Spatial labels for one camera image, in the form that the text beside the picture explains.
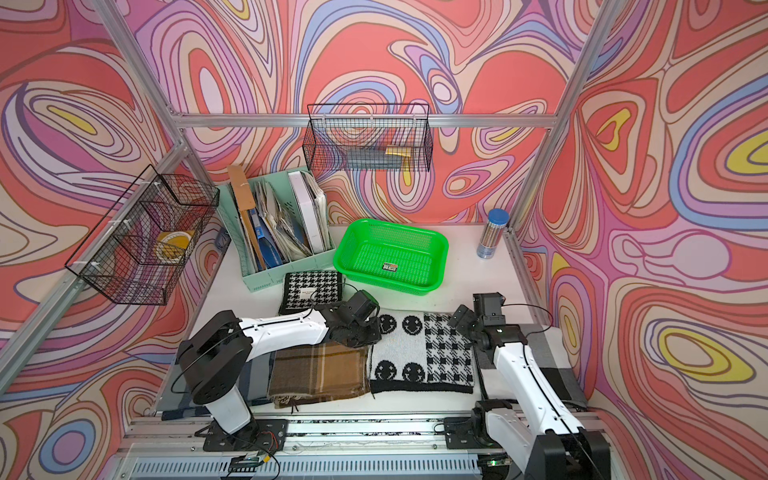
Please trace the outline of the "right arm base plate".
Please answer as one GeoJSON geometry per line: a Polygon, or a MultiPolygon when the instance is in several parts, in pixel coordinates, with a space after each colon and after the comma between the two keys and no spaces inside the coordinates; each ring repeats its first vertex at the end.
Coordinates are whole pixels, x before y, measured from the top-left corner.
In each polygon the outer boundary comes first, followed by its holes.
{"type": "Polygon", "coordinates": [[[446,417],[443,420],[443,435],[449,450],[500,449],[479,421],[470,417],[446,417]]]}

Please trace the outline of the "houndstooth black white scarf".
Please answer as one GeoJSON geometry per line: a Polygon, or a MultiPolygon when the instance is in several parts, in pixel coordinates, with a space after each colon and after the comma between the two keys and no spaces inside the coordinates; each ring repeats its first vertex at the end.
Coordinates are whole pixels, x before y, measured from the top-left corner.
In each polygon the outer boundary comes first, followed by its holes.
{"type": "Polygon", "coordinates": [[[289,272],[283,281],[280,315],[299,313],[316,305],[335,303],[342,296],[342,274],[335,270],[289,272]]]}

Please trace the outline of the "grey navy striped scarf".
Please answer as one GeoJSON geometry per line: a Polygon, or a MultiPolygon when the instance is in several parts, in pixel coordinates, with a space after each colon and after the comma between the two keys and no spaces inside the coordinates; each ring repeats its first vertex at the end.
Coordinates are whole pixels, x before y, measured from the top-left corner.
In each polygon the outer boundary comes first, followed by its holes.
{"type": "MultiPolygon", "coordinates": [[[[168,382],[159,394],[156,411],[160,413],[161,419],[169,421],[210,416],[206,407],[192,400],[192,395],[181,376],[181,370],[178,363],[172,366],[168,382]]],[[[237,385],[247,405],[260,406],[270,402],[267,393],[271,371],[272,357],[269,354],[262,355],[244,366],[237,385]]]]}

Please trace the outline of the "brown plaid scarf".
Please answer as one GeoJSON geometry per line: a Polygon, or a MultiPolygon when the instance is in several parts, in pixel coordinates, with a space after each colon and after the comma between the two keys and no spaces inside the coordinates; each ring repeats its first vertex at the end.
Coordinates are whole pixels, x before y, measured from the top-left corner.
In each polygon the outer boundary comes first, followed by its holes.
{"type": "Polygon", "coordinates": [[[276,408],[360,397],[369,392],[369,353],[335,342],[280,350],[267,397],[276,408]]]}

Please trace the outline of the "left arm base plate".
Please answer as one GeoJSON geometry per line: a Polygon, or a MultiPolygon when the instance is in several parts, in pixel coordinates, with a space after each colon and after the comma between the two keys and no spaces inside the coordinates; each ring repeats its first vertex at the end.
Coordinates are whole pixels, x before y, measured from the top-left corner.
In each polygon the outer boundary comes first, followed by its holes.
{"type": "Polygon", "coordinates": [[[274,454],[282,451],[287,437],[287,420],[255,419],[236,433],[227,433],[216,422],[210,424],[204,436],[206,452],[263,451],[274,454]]]}

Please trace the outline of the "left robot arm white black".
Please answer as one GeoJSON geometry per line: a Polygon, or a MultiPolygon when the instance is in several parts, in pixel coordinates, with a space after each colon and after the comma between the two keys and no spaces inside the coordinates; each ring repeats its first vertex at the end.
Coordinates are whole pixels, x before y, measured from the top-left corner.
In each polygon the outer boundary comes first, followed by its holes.
{"type": "Polygon", "coordinates": [[[180,345],[179,377],[192,401],[209,411],[216,426],[226,434],[237,434],[254,422],[237,387],[246,363],[303,345],[373,345],[381,339],[379,312],[378,301],[365,290],[348,300],[276,317],[238,317],[231,310],[223,310],[180,345]]]}

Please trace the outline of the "smiley checkered white black scarf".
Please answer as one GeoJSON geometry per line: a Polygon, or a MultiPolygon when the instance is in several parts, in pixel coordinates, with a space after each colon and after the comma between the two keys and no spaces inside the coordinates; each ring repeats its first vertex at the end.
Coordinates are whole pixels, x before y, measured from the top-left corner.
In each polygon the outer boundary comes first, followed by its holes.
{"type": "Polygon", "coordinates": [[[371,392],[472,393],[472,346],[448,320],[443,313],[384,311],[381,339],[371,350],[371,392]]]}

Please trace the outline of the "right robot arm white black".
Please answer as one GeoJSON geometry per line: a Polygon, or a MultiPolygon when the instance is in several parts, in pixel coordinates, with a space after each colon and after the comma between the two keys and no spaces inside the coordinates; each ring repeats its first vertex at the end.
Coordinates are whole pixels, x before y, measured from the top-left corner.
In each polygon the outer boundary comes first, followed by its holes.
{"type": "Polygon", "coordinates": [[[611,479],[611,449],[603,434],[589,430],[560,399],[534,359],[528,335],[509,324],[505,297],[475,293],[449,325],[487,355],[514,393],[512,402],[484,400],[467,418],[443,421],[450,450],[501,449],[509,479],[611,479]]]}

